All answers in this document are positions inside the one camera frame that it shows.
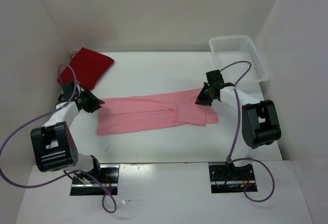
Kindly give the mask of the light pink t-shirt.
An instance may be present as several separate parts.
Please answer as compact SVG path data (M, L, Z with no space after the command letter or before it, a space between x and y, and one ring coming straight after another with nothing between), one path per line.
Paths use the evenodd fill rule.
M212 107L195 104L200 90L106 98L98 110L96 133L105 136L218 123L218 114Z

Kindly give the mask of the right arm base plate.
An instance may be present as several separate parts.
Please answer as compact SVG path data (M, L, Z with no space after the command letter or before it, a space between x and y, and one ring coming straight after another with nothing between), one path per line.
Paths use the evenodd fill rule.
M236 167L226 162L210 162L208 168L212 194L242 193L244 189L246 192L258 191L251 164Z

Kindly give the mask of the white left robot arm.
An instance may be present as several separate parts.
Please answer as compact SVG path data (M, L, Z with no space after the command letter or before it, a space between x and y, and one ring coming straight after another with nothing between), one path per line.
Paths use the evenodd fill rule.
M100 176L100 164L93 155L78 153L70 126L80 110L93 113L105 102L89 90L64 91L57 100L56 111L49 120L30 132L38 169L42 172L77 170Z

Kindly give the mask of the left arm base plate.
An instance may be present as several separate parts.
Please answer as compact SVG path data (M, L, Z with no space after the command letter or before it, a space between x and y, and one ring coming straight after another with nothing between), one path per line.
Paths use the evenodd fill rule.
M101 185L111 191L112 195L117 195L119 165L100 164L100 173L95 178ZM104 195L102 187L92 180L89 176L74 174L70 196L101 196Z

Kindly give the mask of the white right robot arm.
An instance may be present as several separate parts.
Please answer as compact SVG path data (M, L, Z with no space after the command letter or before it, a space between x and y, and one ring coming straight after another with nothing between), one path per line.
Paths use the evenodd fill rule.
M232 83L204 83L195 104L211 106L214 100L237 110L237 128L225 162L226 180L236 180L246 166L235 166L235 162L252 160L259 147L271 145L281 137L277 112L271 100L253 98Z

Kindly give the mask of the dark red t-shirt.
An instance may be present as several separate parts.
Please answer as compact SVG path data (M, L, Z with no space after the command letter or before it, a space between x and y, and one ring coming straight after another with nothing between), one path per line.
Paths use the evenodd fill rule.
M81 48L73 57L69 66L72 67L79 84L88 90L93 90L115 63L114 59L87 48Z

